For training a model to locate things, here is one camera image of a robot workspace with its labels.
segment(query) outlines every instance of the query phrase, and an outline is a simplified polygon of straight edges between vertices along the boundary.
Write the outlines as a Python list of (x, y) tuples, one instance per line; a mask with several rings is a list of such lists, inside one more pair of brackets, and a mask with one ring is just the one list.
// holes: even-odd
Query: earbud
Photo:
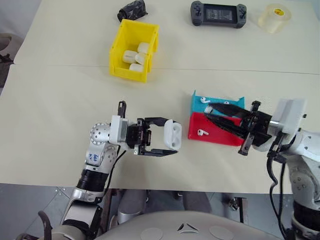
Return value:
[(198, 136), (202, 136), (202, 135), (209, 135), (208, 132), (206, 132), (205, 130), (202, 130), (202, 129), (198, 129)]
[(210, 103), (210, 100), (206, 100), (206, 98), (203, 96), (202, 98), (200, 98), (200, 102), (203, 104), (207, 104)]

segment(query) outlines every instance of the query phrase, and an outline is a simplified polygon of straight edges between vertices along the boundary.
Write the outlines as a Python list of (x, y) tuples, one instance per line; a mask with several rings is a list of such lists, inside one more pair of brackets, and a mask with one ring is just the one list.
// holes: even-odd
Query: red tray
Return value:
[[(225, 117), (234, 122), (237, 126), (240, 125), (240, 118)], [(209, 135), (198, 135), (198, 130), (202, 129), (209, 133)], [(222, 130), (201, 112), (193, 112), (190, 117), (188, 138), (215, 144), (223, 144), (229, 146), (240, 146), (244, 140), (233, 135), (232, 133)]]

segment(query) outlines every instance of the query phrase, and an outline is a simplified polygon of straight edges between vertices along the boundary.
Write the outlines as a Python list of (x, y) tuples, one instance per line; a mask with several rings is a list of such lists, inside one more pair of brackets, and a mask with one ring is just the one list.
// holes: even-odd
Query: yellow plastic bin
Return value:
[[(110, 74), (145, 83), (158, 48), (158, 30), (159, 26), (155, 24), (123, 19), (109, 53)], [(141, 42), (149, 43), (143, 72), (129, 70), (130, 63), (122, 61), (123, 54), (126, 50), (137, 51)]]

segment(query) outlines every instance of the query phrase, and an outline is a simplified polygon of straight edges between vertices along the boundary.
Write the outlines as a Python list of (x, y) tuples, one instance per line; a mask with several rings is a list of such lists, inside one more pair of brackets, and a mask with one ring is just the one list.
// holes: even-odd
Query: tape roll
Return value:
[(291, 19), (291, 12), (285, 6), (274, 3), (266, 7), (258, 20), (258, 25), (267, 33), (275, 34)]

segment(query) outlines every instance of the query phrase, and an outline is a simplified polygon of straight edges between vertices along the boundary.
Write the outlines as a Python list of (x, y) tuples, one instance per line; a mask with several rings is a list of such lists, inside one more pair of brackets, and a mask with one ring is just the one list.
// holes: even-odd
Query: white tabletop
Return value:
[[(128, 0), (43, 0), (15, 64), (108, 66), (109, 48), (119, 27), (117, 13)], [(207, 0), (237, 5), (239, 0)], [(194, 26), (192, 0), (147, 0), (158, 24), (159, 47), (153, 69), (240, 70), (319, 74), (319, 21), (307, 1), (277, 0), (292, 13), (277, 34), (257, 26), (272, 0), (242, 0), (247, 23), (241, 29)]]
[[(233, 193), (267, 193), (266, 153), (187, 139), (191, 96), (262, 102), (272, 114), (280, 98), (306, 98), (302, 127), (319, 131), (319, 75), (301, 73), (153, 69), (148, 83), (109, 76), (108, 67), (12, 65), (0, 96), (0, 182), (74, 186), (84, 164), (93, 124), (110, 121), (118, 102), (126, 116), (173, 118), (183, 126), (182, 148), (167, 157), (126, 153), (112, 187)], [(152, 128), (151, 145), (163, 146)], [(288, 176), (284, 190), (289, 193)]]

